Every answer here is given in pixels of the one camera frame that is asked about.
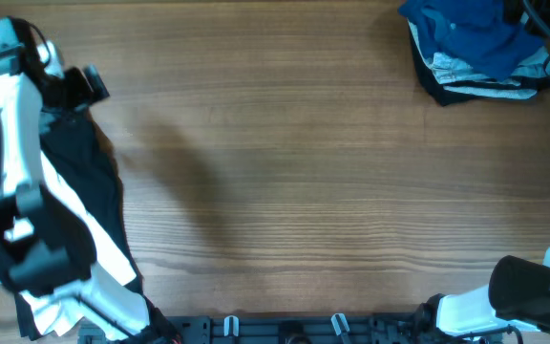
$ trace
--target wooden surface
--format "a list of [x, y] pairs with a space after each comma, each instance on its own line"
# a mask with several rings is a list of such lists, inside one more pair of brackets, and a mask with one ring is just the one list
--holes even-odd
[[[31, 20], [70, 65], [101, 71], [112, 98], [94, 118], [115, 149], [146, 294], [166, 314], [331, 314], [409, 311], [550, 245], [550, 92], [438, 107], [397, 6], [0, 16]], [[12, 329], [0, 342], [25, 341]]]

